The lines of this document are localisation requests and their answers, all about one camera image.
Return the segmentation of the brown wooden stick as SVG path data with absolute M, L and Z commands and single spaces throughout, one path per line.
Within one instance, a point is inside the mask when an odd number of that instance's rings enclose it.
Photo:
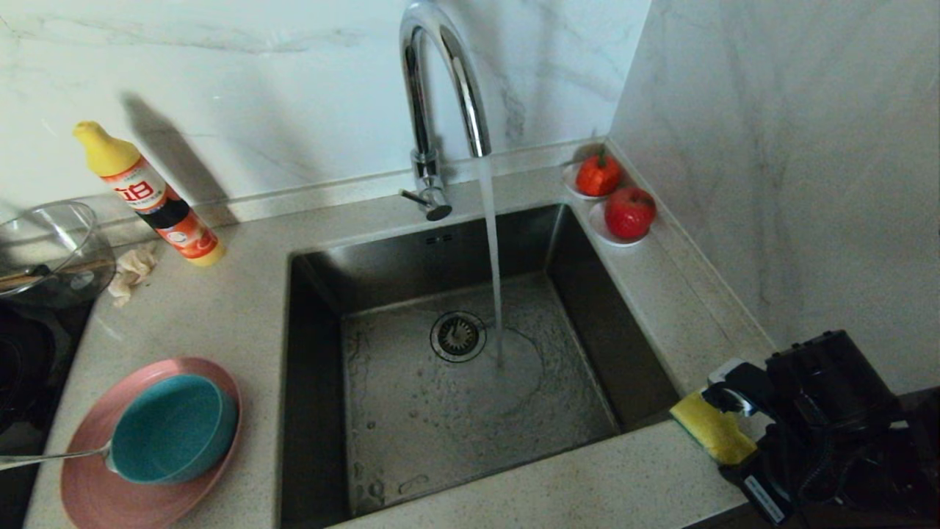
M 46 264 L 40 264 L 37 267 L 27 268 L 25 271 L 0 277 L 0 292 L 24 290 L 43 284 L 43 282 L 61 280 L 61 278 L 67 276 L 79 276 L 80 278 L 87 278 L 91 282 L 94 281 L 97 275 L 102 273 L 104 275 L 113 274 L 114 271 L 114 262 L 108 260 L 69 264 L 66 267 L 56 269 L 50 268 Z

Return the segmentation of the red apple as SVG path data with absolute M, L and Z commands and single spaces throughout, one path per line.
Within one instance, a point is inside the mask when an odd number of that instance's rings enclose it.
M 613 192 L 604 209 L 607 230 L 621 239 L 644 237 L 657 215 L 654 197 L 640 187 L 622 187 Z

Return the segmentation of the clear running water stream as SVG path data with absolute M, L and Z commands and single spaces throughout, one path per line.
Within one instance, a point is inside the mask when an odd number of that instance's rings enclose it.
M 494 194 L 493 167 L 490 158 L 480 157 L 477 161 L 477 178 L 481 190 L 481 204 L 485 215 L 487 241 L 489 245 L 489 261 L 491 267 L 491 292 L 493 293 L 494 308 L 494 347 L 496 348 L 496 366 L 502 370 L 505 367 L 504 352 L 504 321 L 502 303 L 502 278 L 498 253 L 498 231 L 496 223 L 496 194 Z

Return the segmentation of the clear glass bowl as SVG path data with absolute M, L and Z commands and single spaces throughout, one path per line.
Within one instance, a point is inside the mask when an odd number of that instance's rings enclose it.
M 37 265 L 56 269 L 94 260 L 114 262 L 113 248 L 91 207 L 77 201 L 38 206 L 0 225 L 0 277 Z M 51 280 L 19 291 L 0 292 L 0 302 L 64 309 L 94 301 L 114 277 L 97 275 Z

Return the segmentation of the small white dish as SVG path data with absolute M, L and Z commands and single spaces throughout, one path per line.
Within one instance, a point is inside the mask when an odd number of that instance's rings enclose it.
M 622 172 L 621 177 L 618 179 L 618 183 L 609 193 L 602 195 L 586 195 L 582 193 L 580 188 L 578 188 L 576 185 L 577 175 L 579 173 L 581 164 L 582 163 L 570 163 L 561 165 L 560 167 L 562 184 L 564 184 L 564 187 L 566 187 L 568 193 L 573 195 L 575 198 L 578 198 L 578 200 L 587 202 L 603 201 L 605 198 L 608 198 L 614 190 L 618 190 L 618 188 L 622 188 L 625 184 L 627 184 L 626 174 Z
M 640 244 L 651 231 L 651 227 L 646 228 L 643 234 L 640 237 L 625 239 L 622 237 L 617 237 L 617 235 L 612 234 L 609 231 L 607 221 L 605 221 L 605 212 L 607 211 L 607 202 L 598 202 L 594 204 L 590 213 L 588 213 L 588 223 L 594 231 L 594 234 L 602 241 L 602 243 L 611 245 L 615 248 L 630 248 L 632 245 Z

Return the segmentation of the metal spoon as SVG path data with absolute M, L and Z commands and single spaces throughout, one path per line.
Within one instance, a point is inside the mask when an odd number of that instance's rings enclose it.
M 104 460 L 105 468 L 109 472 L 119 473 L 112 456 L 113 441 L 108 439 L 104 445 L 92 450 L 82 450 L 65 454 L 49 454 L 36 456 L 0 456 L 0 472 L 11 471 L 21 467 L 27 467 L 37 464 L 43 464 L 54 460 L 67 460 L 73 458 L 88 458 L 88 456 L 100 456 Z

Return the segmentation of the yellow capped dish soap bottle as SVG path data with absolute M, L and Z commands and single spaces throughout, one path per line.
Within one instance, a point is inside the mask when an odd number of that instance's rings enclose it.
M 90 120 L 77 123 L 73 135 L 90 170 L 182 258 L 196 267 L 211 267 L 222 259 L 225 248 L 217 234 L 135 144 Z

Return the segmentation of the teal bowl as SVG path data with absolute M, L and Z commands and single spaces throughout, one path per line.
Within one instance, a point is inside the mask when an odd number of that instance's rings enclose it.
M 134 484 L 179 484 L 199 478 L 231 448 L 239 408 L 205 376 L 169 376 L 141 392 L 111 439 L 115 472 Z

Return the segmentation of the yellow green sponge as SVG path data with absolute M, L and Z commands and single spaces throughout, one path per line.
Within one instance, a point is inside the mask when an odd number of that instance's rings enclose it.
M 741 464 L 756 452 L 756 443 L 738 422 L 706 402 L 701 392 L 686 395 L 669 414 L 719 465 Z

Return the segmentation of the stainless steel sink basin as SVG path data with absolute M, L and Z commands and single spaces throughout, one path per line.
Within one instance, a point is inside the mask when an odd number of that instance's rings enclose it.
M 291 260 L 280 529 L 323 529 L 661 422 L 677 389 L 571 208 L 498 215 L 505 367 L 484 220 Z M 480 355 L 430 348 L 442 314 Z

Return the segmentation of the pink plate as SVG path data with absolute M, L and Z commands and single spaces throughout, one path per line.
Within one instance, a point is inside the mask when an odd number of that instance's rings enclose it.
M 228 371 L 208 359 L 164 359 L 150 364 L 101 396 L 85 415 L 68 452 L 92 450 L 112 439 L 115 426 L 141 392 L 169 376 L 195 374 L 211 379 L 235 399 L 238 423 L 231 448 L 199 478 L 179 484 L 134 484 L 109 472 L 100 456 L 68 459 L 62 465 L 60 492 L 68 519 L 78 529 L 167 529 L 209 494 L 223 475 L 239 438 L 241 395 Z

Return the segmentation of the black stove top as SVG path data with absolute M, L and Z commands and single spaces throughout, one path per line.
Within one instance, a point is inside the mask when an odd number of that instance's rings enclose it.
M 44 454 L 93 307 L 0 303 L 0 456 Z

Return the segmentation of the chrome gooseneck faucet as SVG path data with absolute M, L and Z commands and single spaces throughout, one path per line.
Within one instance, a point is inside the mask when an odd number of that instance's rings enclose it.
M 416 181 L 416 191 L 402 190 L 399 194 L 419 205 L 427 221 L 436 222 L 449 217 L 452 207 L 444 191 L 446 185 L 438 167 L 439 156 L 433 139 L 421 57 L 424 40 L 433 44 L 449 71 L 473 157 L 491 154 L 489 124 L 474 61 L 449 15 L 432 0 L 414 0 L 404 10 L 399 30 L 402 72 L 414 137 L 411 164 Z

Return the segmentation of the round metal drain strainer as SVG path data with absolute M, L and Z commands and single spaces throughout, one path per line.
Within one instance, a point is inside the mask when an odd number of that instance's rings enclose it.
M 434 322 L 429 341 L 438 358 L 451 364 L 463 364 L 483 352 L 487 344 L 486 325 L 470 312 L 446 312 Z

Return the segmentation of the crumpled beige tissue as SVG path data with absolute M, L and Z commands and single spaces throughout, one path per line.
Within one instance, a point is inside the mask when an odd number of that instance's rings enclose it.
M 107 287 L 114 307 L 125 306 L 137 285 L 150 277 L 157 265 L 156 243 L 144 243 L 124 252 L 115 261 L 115 274 Z

